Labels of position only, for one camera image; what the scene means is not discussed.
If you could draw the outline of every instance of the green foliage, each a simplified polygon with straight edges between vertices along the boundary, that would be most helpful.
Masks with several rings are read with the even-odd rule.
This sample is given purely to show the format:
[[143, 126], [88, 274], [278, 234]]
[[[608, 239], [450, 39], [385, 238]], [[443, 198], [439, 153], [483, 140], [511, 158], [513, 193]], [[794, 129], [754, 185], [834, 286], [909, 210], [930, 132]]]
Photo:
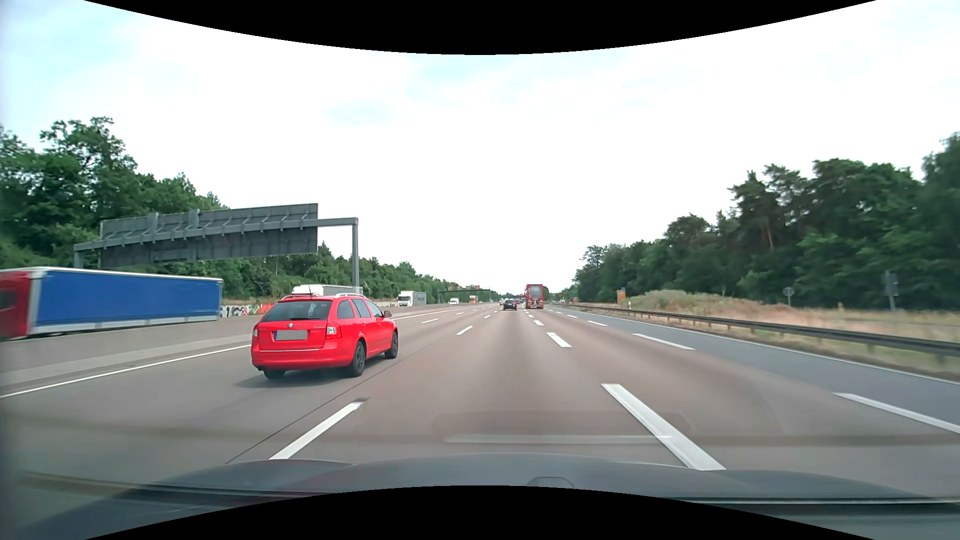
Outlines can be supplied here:
[[814, 161], [813, 178], [768, 165], [730, 188], [714, 222], [688, 215], [663, 236], [589, 246], [573, 285], [556, 296], [615, 302], [659, 289], [794, 306], [885, 308], [885, 270], [898, 307], [960, 308], [960, 133], [924, 159], [924, 180], [890, 163]]
[[[182, 173], [158, 180], [137, 172], [124, 142], [110, 132], [112, 125], [106, 117], [89, 123], [54, 122], [40, 133], [47, 145], [40, 151], [0, 126], [0, 268], [72, 266], [73, 245], [96, 238], [104, 219], [226, 208], [213, 193], [198, 194]], [[95, 255], [88, 261], [96, 262]], [[335, 258], [326, 245], [316, 254], [125, 270], [217, 277], [224, 280], [226, 297], [252, 300], [282, 296], [301, 283], [352, 283], [350, 261]], [[417, 290], [425, 291], [430, 303], [442, 290], [461, 288], [418, 274], [409, 262], [383, 264], [376, 258], [360, 259], [360, 281], [373, 298], [394, 298], [400, 290]], [[459, 296], [461, 301], [468, 299], [468, 293]], [[500, 296], [493, 292], [492, 297]]]

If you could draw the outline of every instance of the tire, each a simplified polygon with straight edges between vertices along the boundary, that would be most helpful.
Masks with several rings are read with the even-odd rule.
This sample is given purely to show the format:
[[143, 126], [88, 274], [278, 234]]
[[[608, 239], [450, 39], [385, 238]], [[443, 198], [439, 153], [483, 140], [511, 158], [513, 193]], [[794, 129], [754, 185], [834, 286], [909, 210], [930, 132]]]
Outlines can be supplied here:
[[353, 361], [345, 370], [347, 377], [360, 377], [363, 370], [367, 367], [367, 347], [362, 341], [357, 341], [357, 346], [353, 350]]
[[400, 347], [400, 337], [399, 335], [397, 335], [396, 331], [394, 331], [394, 339], [393, 341], [390, 342], [390, 349], [387, 349], [387, 352], [384, 353], [383, 356], [388, 360], [392, 360], [396, 358], [396, 354], [397, 354], [397, 351], [399, 350], [399, 347]]

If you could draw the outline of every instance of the sky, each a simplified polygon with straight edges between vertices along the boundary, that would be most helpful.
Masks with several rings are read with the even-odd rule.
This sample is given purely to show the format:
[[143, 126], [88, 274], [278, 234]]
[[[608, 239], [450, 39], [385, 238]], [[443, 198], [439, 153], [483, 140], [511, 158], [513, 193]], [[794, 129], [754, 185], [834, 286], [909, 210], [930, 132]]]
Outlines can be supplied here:
[[[358, 217], [360, 255], [460, 284], [568, 285], [587, 246], [712, 220], [776, 163], [892, 162], [960, 131], [960, 2], [519, 56], [350, 50], [79, 0], [7, 0], [5, 128], [114, 119], [141, 172], [231, 208]], [[320, 229], [334, 255], [349, 228]]]

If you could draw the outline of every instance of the red car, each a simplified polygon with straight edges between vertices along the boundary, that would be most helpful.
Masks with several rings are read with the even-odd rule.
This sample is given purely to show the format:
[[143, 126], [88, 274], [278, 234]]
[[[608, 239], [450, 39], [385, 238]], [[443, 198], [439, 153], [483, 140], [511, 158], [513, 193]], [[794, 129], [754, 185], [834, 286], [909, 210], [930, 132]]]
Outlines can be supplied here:
[[396, 358], [398, 337], [390, 316], [359, 294], [287, 295], [253, 327], [253, 367], [267, 379], [325, 368], [359, 377], [368, 359], [380, 353]]

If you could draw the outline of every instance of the blue truck trailer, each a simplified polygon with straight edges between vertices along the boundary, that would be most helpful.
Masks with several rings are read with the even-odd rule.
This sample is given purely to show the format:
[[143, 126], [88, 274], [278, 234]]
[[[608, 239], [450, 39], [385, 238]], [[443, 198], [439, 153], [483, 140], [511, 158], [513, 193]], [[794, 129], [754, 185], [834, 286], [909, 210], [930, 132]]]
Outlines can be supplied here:
[[9, 337], [215, 321], [223, 301], [220, 278], [56, 266], [0, 273]]

